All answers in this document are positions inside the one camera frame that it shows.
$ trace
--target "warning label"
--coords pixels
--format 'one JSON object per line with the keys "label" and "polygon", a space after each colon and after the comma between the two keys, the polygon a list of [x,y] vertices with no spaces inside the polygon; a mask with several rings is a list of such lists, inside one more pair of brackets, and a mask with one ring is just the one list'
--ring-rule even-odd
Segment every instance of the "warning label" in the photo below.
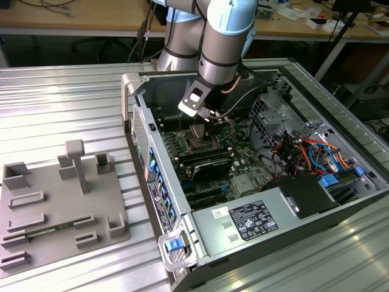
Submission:
{"label": "warning label", "polygon": [[229,210],[243,240],[249,241],[278,229],[262,200]]}

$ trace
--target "3d printed tray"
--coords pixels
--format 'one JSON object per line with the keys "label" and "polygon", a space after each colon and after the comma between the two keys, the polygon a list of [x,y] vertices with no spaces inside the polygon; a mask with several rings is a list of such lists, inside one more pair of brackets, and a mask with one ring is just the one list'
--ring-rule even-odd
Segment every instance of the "3d printed tray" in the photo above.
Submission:
{"label": "3d printed tray", "polygon": [[[83,152],[82,141],[67,143]],[[0,278],[130,238],[109,155],[80,162],[83,153],[66,151],[67,156],[58,157],[60,165],[31,170],[23,162],[4,166]]]}

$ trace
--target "blue clip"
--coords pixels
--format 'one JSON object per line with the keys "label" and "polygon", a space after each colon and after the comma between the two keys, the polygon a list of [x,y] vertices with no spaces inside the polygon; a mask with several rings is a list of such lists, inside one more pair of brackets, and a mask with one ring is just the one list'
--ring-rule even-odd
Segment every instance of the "blue clip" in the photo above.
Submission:
{"label": "blue clip", "polygon": [[168,252],[178,251],[179,249],[182,249],[185,247],[184,241],[182,238],[176,238],[173,240],[170,240],[169,242],[166,242],[166,247],[168,249]]}
{"label": "blue clip", "polygon": [[359,166],[357,166],[356,168],[355,168],[355,172],[357,173],[357,175],[359,175],[359,176],[362,176],[365,172],[364,172],[364,170],[361,168],[361,167],[359,167]]}
{"label": "blue clip", "polygon": [[166,198],[166,196],[168,195],[168,191],[166,190],[166,187],[162,187],[162,198]]}
{"label": "blue clip", "polygon": [[170,209],[170,215],[171,215],[170,216],[171,218],[173,218],[173,219],[176,218],[176,213],[173,209]]}
{"label": "blue clip", "polygon": [[148,166],[148,169],[149,169],[149,171],[154,171],[155,169],[156,169],[156,161],[155,160],[152,160],[151,162],[150,162],[150,165]]}
{"label": "blue clip", "polygon": [[337,184],[339,181],[334,175],[322,176],[321,180],[318,181],[323,187],[329,187],[333,184]]}

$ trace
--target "aluminum extrusion table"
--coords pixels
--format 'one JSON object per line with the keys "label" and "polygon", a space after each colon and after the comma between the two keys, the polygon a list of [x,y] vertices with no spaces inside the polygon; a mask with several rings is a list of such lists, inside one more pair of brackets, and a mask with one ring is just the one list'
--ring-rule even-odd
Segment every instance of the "aluminum extrusion table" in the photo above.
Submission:
{"label": "aluminum extrusion table", "polygon": [[[282,64],[301,80],[386,168],[389,149],[363,123],[330,99],[298,64]],[[120,78],[149,65],[110,64],[0,71],[0,165],[57,163],[63,142],[83,139],[86,155],[109,151],[115,159],[132,237],[123,243],[0,280],[1,291],[170,291],[156,238],[122,130]],[[295,104],[308,119],[293,91]],[[268,255],[195,291],[388,291],[389,197],[337,227]]]}

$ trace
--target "wire bundle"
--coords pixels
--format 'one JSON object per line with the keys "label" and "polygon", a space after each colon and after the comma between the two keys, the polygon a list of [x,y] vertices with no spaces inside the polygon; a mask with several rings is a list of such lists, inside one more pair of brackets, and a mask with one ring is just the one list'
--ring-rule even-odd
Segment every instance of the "wire bundle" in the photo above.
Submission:
{"label": "wire bundle", "polygon": [[[292,140],[299,139],[299,144]],[[283,137],[281,142],[272,149],[272,153],[277,154],[281,160],[286,162],[284,171],[287,175],[297,175],[300,173],[311,173],[313,175],[323,175],[330,172],[319,163],[320,157],[324,160],[322,151],[327,152],[334,165],[339,171],[344,171],[350,167],[343,159],[337,147],[325,142],[310,138],[289,138]]]}
{"label": "wire bundle", "polygon": [[59,10],[56,10],[55,8],[67,10],[67,9],[69,9],[69,7],[66,6],[66,5],[70,4],[70,3],[73,3],[76,0],[70,0],[70,1],[59,3],[59,4],[52,4],[52,3],[49,3],[49,2],[44,1],[44,0],[40,0],[40,4],[34,4],[34,3],[30,3],[30,2],[27,2],[27,1],[24,1],[24,0],[19,0],[19,1],[22,2],[22,3],[25,3],[25,4],[29,5],[29,6],[42,7],[42,8],[45,8],[47,10],[50,10],[51,12],[57,12],[57,13],[60,13],[60,14],[64,14],[67,17],[73,17],[73,14],[71,14],[70,12],[59,11]]}

